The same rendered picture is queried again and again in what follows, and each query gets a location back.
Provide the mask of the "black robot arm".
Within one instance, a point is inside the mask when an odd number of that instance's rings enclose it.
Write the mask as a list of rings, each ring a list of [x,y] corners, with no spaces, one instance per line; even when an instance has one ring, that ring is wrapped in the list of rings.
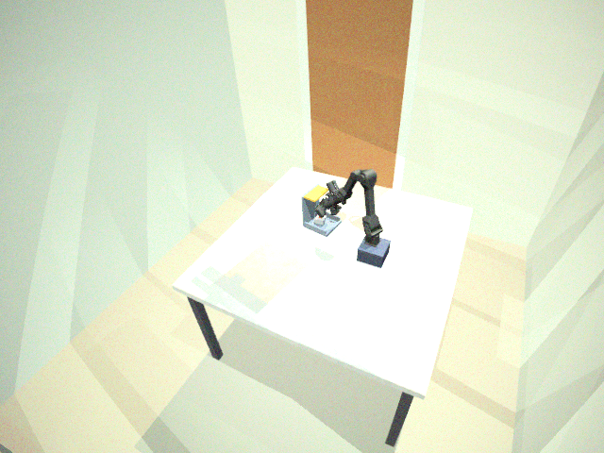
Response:
[[[350,173],[350,177],[346,181],[345,185],[339,188],[336,179],[329,181],[327,188],[331,196],[331,201],[335,204],[335,207],[329,207],[331,215],[337,215],[342,208],[338,205],[346,204],[347,199],[352,197],[353,189],[357,182],[360,182],[364,188],[364,199],[366,215],[362,217],[362,224],[364,233],[366,235],[366,244],[373,247],[377,247],[380,242],[380,232],[383,228],[380,224],[379,217],[376,213],[376,199],[375,199],[375,183],[377,181],[377,173],[374,169],[357,169]]]

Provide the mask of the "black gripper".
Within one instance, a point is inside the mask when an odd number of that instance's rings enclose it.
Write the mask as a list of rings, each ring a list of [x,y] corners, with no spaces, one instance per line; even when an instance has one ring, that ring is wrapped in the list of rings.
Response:
[[[331,196],[333,194],[328,192],[326,194],[326,198],[323,198],[320,203],[317,205],[317,207],[314,209],[315,212],[319,215],[320,218],[324,217],[326,214],[326,210],[329,210],[329,207],[335,207],[335,204],[332,203],[331,201]]]

